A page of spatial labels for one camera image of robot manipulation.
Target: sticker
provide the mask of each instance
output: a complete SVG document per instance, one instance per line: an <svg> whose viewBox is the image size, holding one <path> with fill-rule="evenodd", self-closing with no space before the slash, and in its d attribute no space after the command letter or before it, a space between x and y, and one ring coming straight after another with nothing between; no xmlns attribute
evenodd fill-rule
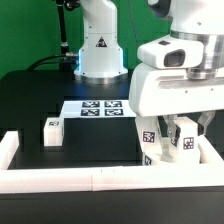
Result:
<svg viewBox="0 0 224 224"><path fill-rule="evenodd" d="M194 148L194 138L189 137L189 138L184 138L184 149L193 149Z"/></svg>
<svg viewBox="0 0 224 224"><path fill-rule="evenodd" d="M105 107L122 107L121 101L105 101L104 102Z"/></svg>
<svg viewBox="0 0 224 224"><path fill-rule="evenodd" d="M145 156L145 165L150 166L151 164L152 164L152 160L148 156Z"/></svg>
<svg viewBox="0 0 224 224"><path fill-rule="evenodd" d="M150 142L154 143L155 142L155 132L151 131L143 131L143 142Z"/></svg>
<svg viewBox="0 0 224 224"><path fill-rule="evenodd" d="M123 116L122 109L105 109L105 116Z"/></svg>
<svg viewBox="0 0 224 224"><path fill-rule="evenodd" d="M59 121L50 121L49 122L49 126L58 126L59 125Z"/></svg>
<svg viewBox="0 0 224 224"><path fill-rule="evenodd" d="M100 38L100 40L98 41L96 47L107 47L105 40L103 39L103 37Z"/></svg>
<svg viewBox="0 0 224 224"><path fill-rule="evenodd" d="M170 142L171 142L175 147L177 147L178 138L172 137L172 138L170 139Z"/></svg>
<svg viewBox="0 0 224 224"><path fill-rule="evenodd" d="M100 115L100 110L99 109L84 109L84 110L81 110L81 116L85 116L85 117L94 116L94 117L97 117L99 115Z"/></svg>
<svg viewBox="0 0 224 224"><path fill-rule="evenodd" d="M100 102L99 101L85 101L82 103L82 107L88 107L88 108L100 107Z"/></svg>

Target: warning label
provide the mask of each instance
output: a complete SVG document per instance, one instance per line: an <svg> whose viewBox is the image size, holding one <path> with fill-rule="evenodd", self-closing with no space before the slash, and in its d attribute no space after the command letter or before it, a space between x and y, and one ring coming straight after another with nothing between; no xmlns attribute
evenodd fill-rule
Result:
<svg viewBox="0 0 224 224"><path fill-rule="evenodd" d="M100 40L98 41L98 43L96 44L96 47L107 47L105 40L103 39L103 37L100 38Z"/></svg>

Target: cable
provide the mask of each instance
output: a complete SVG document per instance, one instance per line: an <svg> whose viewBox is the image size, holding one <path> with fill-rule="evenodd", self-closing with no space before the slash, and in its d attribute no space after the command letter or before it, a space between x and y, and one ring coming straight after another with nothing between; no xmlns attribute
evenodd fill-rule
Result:
<svg viewBox="0 0 224 224"><path fill-rule="evenodd" d="M64 58L67 61L64 60L64 61L59 61L59 62L46 62L48 60L55 59L55 58ZM54 64L54 63L58 63L58 64L75 64L74 59L78 59L78 54L75 54L73 52L67 52L66 54L60 54L60 55L52 55L52 56L45 57L45 58L42 58L42 59L36 61L32 65L30 65L27 68L27 70L28 71L33 71L36 67L38 67L40 65L43 65L43 64Z"/></svg>
<svg viewBox="0 0 224 224"><path fill-rule="evenodd" d="M60 36L61 36L61 53L65 54L69 51L69 46L67 42L67 34L66 34L66 28L65 28L65 17L64 17L64 8L63 5L59 4L59 1L57 1L57 9L58 9L58 17L59 17L59 30L60 30Z"/></svg>
<svg viewBox="0 0 224 224"><path fill-rule="evenodd" d="M60 54L60 55L52 55L52 56L48 56L48 57L45 57L45 58L42 58L36 62L34 62L32 65L30 65L27 70L28 71L33 71L37 66L38 64L44 62L44 61L47 61L47 60L50 60L50 59L54 59L54 58L64 58L66 57L66 54Z"/></svg>
<svg viewBox="0 0 224 224"><path fill-rule="evenodd" d="M39 64L37 64L35 67L33 67L32 69L30 69L29 71L34 71L35 68L41 66L41 65L52 65L52 64L76 64L75 62L72 61L54 61L54 62L41 62Z"/></svg>
<svg viewBox="0 0 224 224"><path fill-rule="evenodd" d="M139 47L140 46L140 43L139 43L138 37L137 37L137 32L136 32L136 28L135 28L134 17L133 17L133 12L132 12L132 7L131 7L130 0L128 0L128 10L129 10L131 24L132 24L132 28L133 28L133 32L134 32L135 42L136 42L137 47Z"/></svg>

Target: black cable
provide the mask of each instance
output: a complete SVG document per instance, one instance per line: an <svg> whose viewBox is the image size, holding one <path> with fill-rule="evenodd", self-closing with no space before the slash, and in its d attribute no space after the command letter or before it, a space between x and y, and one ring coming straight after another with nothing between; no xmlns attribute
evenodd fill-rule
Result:
<svg viewBox="0 0 224 224"><path fill-rule="evenodd" d="M50 59L54 59L54 58L64 58L64 57L66 57L66 54L52 55L52 56L48 56L48 57L42 58L42 59L34 62L32 65L30 65L27 68L27 70L28 71L33 71L40 63L42 63L44 61L47 61L47 60L50 60Z"/></svg>
<svg viewBox="0 0 224 224"><path fill-rule="evenodd" d="M60 1L56 1L58 8L58 17L59 17L59 27L61 34L61 53L65 54L69 51L69 46L67 42L66 28L65 28L65 17L64 17L64 5Z"/></svg>
<svg viewBox="0 0 224 224"><path fill-rule="evenodd" d="M53 62L41 62L39 64L37 64L35 67L33 67L32 69L30 69L29 71L34 71L35 68L41 66L41 65L52 65L52 64L76 64L72 61L53 61Z"/></svg>

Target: white cube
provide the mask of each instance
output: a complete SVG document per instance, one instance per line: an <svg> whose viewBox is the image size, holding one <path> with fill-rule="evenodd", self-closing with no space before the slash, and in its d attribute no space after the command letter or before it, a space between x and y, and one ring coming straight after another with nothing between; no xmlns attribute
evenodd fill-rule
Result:
<svg viewBox="0 0 224 224"><path fill-rule="evenodd" d="M44 146L62 146L64 138L64 119L47 118L44 126Z"/></svg>

